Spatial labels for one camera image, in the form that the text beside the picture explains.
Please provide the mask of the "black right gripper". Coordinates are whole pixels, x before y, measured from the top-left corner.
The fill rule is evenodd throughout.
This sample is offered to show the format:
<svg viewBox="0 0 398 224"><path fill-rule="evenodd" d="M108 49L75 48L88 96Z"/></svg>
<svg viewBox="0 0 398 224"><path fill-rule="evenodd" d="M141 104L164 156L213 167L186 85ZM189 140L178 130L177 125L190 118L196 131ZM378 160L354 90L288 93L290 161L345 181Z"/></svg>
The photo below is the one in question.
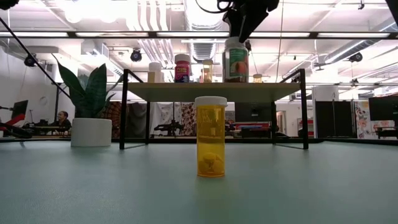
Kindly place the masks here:
<svg viewBox="0 0 398 224"><path fill-rule="evenodd" d="M223 21L229 27L229 36L239 37L240 43L244 43L268 16L268 12L279 5L279 0L232 0L232 2L233 9L243 7L248 10L243 12L242 22L238 11L227 11L223 16Z"/></svg>

